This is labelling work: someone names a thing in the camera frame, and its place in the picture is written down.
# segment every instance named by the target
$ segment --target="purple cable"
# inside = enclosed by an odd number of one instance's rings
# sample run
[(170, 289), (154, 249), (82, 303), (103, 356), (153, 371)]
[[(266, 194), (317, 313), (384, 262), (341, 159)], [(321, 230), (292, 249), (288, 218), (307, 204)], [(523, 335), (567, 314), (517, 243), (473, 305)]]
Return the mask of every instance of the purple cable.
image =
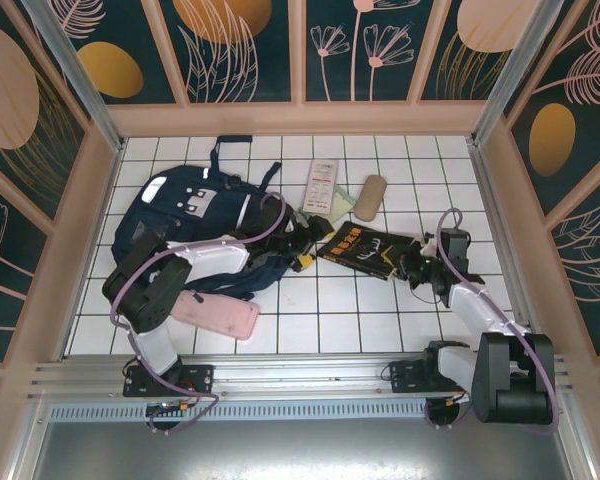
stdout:
[(500, 317), (500, 321), (502, 322), (502, 324), (505, 327), (507, 327), (509, 330), (511, 330), (511, 332), (520, 341), (520, 344), (524, 347), (524, 349), (529, 354), (529, 357), (531, 358), (534, 365), (536, 366), (536, 370), (540, 374), (540, 377), (542, 378), (542, 381), (544, 382), (544, 385), (547, 388), (547, 393), (549, 394), (549, 400), (551, 401), (551, 412), (553, 414), (552, 419), (551, 419), (551, 424), (549, 425), (548, 429), (533, 429), (533, 432), (541, 433), (541, 434), (548, 434), (548, 435), (556, 433), (556, 431), (558, 430), (558, 424), (560, 421), (560, 410), (558, 408), (558, 397), (556, 395), (555, 388), (553, 388), (553, 386), (551, 385), (551, 380), (549, 379), (549, 375), (547, 374), (547, 371), (542, 366), (542, 362), (540, 362), (538, 355), (536, 355), (536, 352), (533, 350), (533, 348), (531, 348), (531, 345), (529, 345), (529, 342), (527, 342), (527, 340), (524, 338), (524, 335), (522, 335), (522, 333), (520, 333), (520, 331), (517, 328), (515, 328), (514, 326), (511, 325), (511, 320), (509, 320), (507, 318), (507, 316), (504, 314), (504, 312), (498, 306), (498, 304), (495, 303), (491, 299), (491, 297), (489, 297), (488, 295), (484, 295), (482, 290), (480, 290), (478, 287), (476, 287), (471, 282), (469, 282), (469, 280), (467, 280), (456, 269), (456, 267), (453, 266), (453, 263), (451, 263), (451, 260), (449, 260), (449, 257), (447, 256), (446, 252), (442, 248), (442, 244), (439, 242), (440, 234), (442, 232), (442, 224), (444, 223), (445, 218), (447, 218), (447, 216), (451, 213), (457, 213), (459, 215), (458, 221), (456, 222), (456, 228), (458, 228), (460, 226), (460, 224), (462, 223), (462, 218), (463, 218), (462, 211), (458, 208), (450, 208), (449, 210), (447, 210), (446, 212), (444, 212), (442, 214), (442, 217), (440, 217), (440, 221), (438, 222), (438, 227), (436, 228), (436, 239), (438, 239), (438, 251), (440, 252), (440, 256), (444, 260), (444, 263), (447, 264), (447, 267), (449, 267), (449, 270), (451, 270), (453, 272), (453, 274), (456, 277), (458, 277), (458, 279), (462, 282), (462, 284), (464, 286), (466, 286), (469, 290), (471, 290), (473, 293), (475, 293), (476, 295), (481, 297), (487, 303), (487, 305), (489, 305), (489, 307), (491, 307), (491, 309), (493, 309), (493, 311), (496, 312), (496, 314)]
[[(269, 197), (272, 197), (272, 196), (275, 196), (278, 198), (278, 200), (280, 200), (280, 204), (281, 204), (280, 213), (278, 214), (278, 218), (276, 218), (276, 221), (273, 223), (273, 225), (271, 225), (267, 230), (265, 230), (261, 234), (256, 235), (255, 237), (245, 238), (244, 240), (202, 240), (202, 241), (198, 241), (198, 242), (186, 243), (184, 245), (179, 245), (177, 247), (170, 248), (163, 252), (160, 252), (157, 255), (151, 257), (145, 263), (143, 263), (142, 266), (140, 266), (140, 268), (138, 268), (138, 270), (136, 270), (133, 273), (133, 275), (131, 275), (131, 277), (129, 277), (129, 280), (127, 280), (126, 283), (122, 286), (122, 288), (120, 289), (120, 292), (118, 292), (118, 295), (111, 303), (111, 311), (109, 312), (109, 320), (116, 327), (126, 330), (127, 337), (129, 338), (129, 343), (131, 344), (131, 348), (135, 352), (136, 357), (138, 358), (138, 360), (140, 361), (142, 366), (147, 370), (147, 372), (149, 372), (149, 374), (153, 377), (153, 379), (156, 382), (158, 382), (159, 384), (161, 384), (162, 386), (164, 386), (166, 388), (173, 390), (174, 392), (180, 393), (187, 397), (195, 397), (195, 398), (200, 398), (200, 399), (210, 398), (213, 400), (210, 405), (203, 408), (202, 411), (200, 413), (198, 413), (195, 417), (193, 417), (191, 420), (182, 422), (182, 423), (178, 424), (177, 426), (175, 426), (174, 428), (172, 428), (170, 430), (172, 433), (175, 433), (179, 430), (183, 430), (183, 429), (187, 428), (188, 426), (195, 423), (200, 417), (206, 415), (207, 412), (209, 412), (209, 410), (211, 410), (213, 407), (215, 407), (216, 404), (220, 401), (220, 397), (218, 397), (216, 394), (213, 394), (213, 393), (201, 393), (201, 392), (193, 392), (190, 390), (185, 390), (184, 388), (180, 388), (176, 385), (173, 385), (173, 384), (167, 382), (160, 375), (158, 375), (158, 373), (151, 367), (151, 365), (142, 356), (142, 354), (140, 352), (140, 348), (138, 347), (138, 345), (135, 341), (135, 338), (133, 337), (133, 335), (131, 335), (131, 327), (125, 323), (118, 321), (117, 312), (118, 312), (118, 307), (120, 306), (120, 302), (122, 301), (124, 296), (127, 294), (129, 289), (131, 288), (131, 286), (136, 282), (136, 280), (138, 280), (140, 278), (140, 276), (144, 272), (146, 272), (149, 269), (149, 267), (151, 267), (156, 262), (159, 262), (163, 258), (168, 257), (169, 255), (174, 255), (176, 253), (189, 250), (190, 248), (193, 248), (193, 247), (205, 247), (205, 246), (212, 246), (212, 245), (248, 245), (250, 243), (258, 242), (258, 241), (262, 240), (263, 238), (271, 235), (271, 233), (273, 233), (278, 228), (278, 226), (280, 226), (280, 224), (282, 223), (282, 220), (283, 220), (284, 215), (287, 210), (287, 204), (286, 204), (284, 198), (282, 197), (282, 195), (280, 195), (279, 193), (267, 193), (262, 198), (262, 201), (260, 202), (260, 209), (264, 208), (265, 201)], [(153, 418), (154, 418), (154, 416), (152, 416), (149, 419), (149, 424), (151, 425), (151, 428), (155, 432), (156, 429), (153, 426)]]

